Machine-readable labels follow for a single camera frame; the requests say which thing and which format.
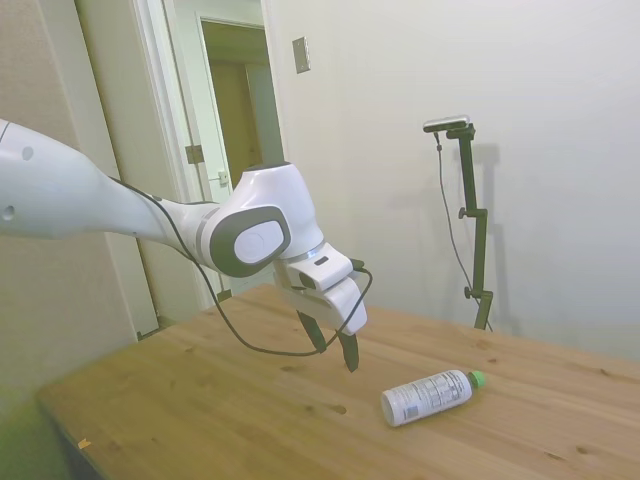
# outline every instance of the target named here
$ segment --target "green bottle cap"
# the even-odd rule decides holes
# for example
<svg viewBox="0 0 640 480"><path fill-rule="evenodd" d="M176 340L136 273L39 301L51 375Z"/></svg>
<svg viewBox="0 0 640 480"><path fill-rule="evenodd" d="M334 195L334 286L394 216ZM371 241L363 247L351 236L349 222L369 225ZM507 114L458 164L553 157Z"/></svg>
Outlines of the green bottle cap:
<svg viewBox="0 0 640 480"><path fill-rule="evenodd" d="M484 373L482 372L469 372L467 374L471 385L475 388L484 387L486 384L486 380L484 379Z"/></svg>

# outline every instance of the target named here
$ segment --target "wooden door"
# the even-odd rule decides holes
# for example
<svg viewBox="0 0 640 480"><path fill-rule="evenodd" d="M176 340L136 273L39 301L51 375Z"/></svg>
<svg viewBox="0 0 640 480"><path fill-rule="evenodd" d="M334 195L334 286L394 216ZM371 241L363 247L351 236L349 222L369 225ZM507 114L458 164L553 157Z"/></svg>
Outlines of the wooden door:
<svg viewBox="0 0 640 480"><path fill-rule="evenodd" d="M231 184L235 187L244 170L262 163L247 72L244 64L211 62L211 73Z"/></svg>

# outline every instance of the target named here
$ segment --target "bottle label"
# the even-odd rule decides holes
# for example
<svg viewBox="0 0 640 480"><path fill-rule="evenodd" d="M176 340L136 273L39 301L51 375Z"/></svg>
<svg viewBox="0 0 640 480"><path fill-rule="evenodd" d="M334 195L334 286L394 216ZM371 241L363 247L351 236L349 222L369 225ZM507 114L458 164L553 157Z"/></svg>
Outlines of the bottle label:
<svg viewBox="0 0 640 480"><path fill-rule="evenodd" d="M406 422L458 405L464 397L465 385L453 372L444 372L394 388L392 392L402 405Z"/></svg>

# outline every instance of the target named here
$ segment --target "black metal stand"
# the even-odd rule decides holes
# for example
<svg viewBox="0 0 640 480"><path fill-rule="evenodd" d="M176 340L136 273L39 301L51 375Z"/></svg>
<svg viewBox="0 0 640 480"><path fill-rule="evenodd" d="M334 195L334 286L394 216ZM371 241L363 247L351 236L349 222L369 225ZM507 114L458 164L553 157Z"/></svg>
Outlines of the black metal stand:
<svg viewBox="0 0 640 480"><path fill-rule="evenodd" d="M480 301L474 327L485 330L489 319L489 310L493 301L493 292L484 289L484 267L487 249L487 221L489 212L486 208L478 208L476 202L476 184L473 174L473 155L471 153L471 141L474 139L476 129L473 123L465 128L447 131L447 138L457 139L460 145L460 160L462 163L462 182L464 184L465 207L460 209L458 218L465 216L475 218L476 233L473 257L473 282L471 289L464 288L467 298L475 298Z"/></svg>

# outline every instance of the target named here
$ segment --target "wall plate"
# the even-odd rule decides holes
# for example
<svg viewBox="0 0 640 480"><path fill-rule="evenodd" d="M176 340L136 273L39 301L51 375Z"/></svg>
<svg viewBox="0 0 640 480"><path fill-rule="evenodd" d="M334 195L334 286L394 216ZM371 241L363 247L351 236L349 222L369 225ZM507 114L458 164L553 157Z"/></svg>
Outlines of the wall plate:
<svg viewBox="0 0 640 480"><path fill-rule="evenodd" d="M307 37L301 37L293 41L293 58L296 62L296 71L299 74L311 70Z"/></svg>

